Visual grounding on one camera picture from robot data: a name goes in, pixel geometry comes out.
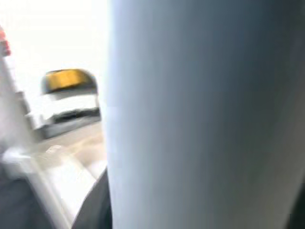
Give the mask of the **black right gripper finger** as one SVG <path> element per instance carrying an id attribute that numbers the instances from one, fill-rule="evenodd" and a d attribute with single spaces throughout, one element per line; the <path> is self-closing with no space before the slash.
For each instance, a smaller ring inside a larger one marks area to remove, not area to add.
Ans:
<path id="1" fill-rule="evenodd" d="M 86 196 L 71 229 L 112 229 L 108 172 L 105 170 Z"/>

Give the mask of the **white plastic table leg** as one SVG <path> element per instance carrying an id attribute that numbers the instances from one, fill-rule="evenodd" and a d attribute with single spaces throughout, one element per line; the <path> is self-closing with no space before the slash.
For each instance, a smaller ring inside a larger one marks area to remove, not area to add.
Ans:
<path id="1" fill-rule="evenodd" d="M 110 0 L 113 229 L 285 229 L 305 177 L 305 0 Z"/>

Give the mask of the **yellow backed chair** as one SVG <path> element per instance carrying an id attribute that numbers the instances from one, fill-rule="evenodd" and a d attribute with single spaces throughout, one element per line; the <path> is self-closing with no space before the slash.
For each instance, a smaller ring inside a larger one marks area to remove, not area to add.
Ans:
<path id="1" fill-rule="evenodd" d="M 60 123 L 74 118 L 99 116 L 95 77 L 83 69 L 47 72 L 41 81 L 41 118 Z"/>

